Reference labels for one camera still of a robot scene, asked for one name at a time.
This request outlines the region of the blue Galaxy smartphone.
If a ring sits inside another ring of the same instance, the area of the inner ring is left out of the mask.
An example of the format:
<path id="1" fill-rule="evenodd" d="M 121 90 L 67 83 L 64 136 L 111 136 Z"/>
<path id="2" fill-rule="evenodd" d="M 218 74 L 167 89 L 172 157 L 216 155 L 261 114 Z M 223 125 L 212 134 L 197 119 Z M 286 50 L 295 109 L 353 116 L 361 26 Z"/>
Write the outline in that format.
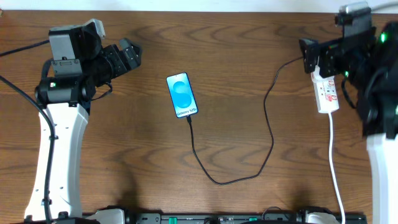
<path id="1" fill-rule="evenodd" d="M 177 118 L 198 113 L 198 106 L 186 72 L 166 78 L 170 97 Z"/>

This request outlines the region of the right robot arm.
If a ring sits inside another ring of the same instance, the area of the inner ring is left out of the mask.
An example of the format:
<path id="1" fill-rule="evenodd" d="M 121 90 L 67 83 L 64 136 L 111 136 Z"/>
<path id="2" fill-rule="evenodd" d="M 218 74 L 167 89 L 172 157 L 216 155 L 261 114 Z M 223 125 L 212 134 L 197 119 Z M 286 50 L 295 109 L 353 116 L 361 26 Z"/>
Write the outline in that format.
<path id="1" fill-rule="evenodd" d="M 397 223 L 397 22 L 319 43 L 300 39 L 305 73 L 342 74 L 358 91 L 373 185 L 373 223 Z"/>

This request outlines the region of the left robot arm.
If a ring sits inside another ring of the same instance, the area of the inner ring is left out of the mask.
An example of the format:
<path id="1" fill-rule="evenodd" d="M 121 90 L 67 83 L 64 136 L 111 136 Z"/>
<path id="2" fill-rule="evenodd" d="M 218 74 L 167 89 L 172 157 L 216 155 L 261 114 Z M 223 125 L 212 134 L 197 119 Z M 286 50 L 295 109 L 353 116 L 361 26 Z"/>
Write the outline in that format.
<path id="1" fill-rule="evenodd" d="M 141 65 L 142 48 L 127 38 L 104 47 L 103 23 L 49 30 L 53 57 L 35 88 L 40 149 L 34 189 L 24 223 L 101 223 L 85 218 L 80 200 L 81 145 L 97 88 Z"/>

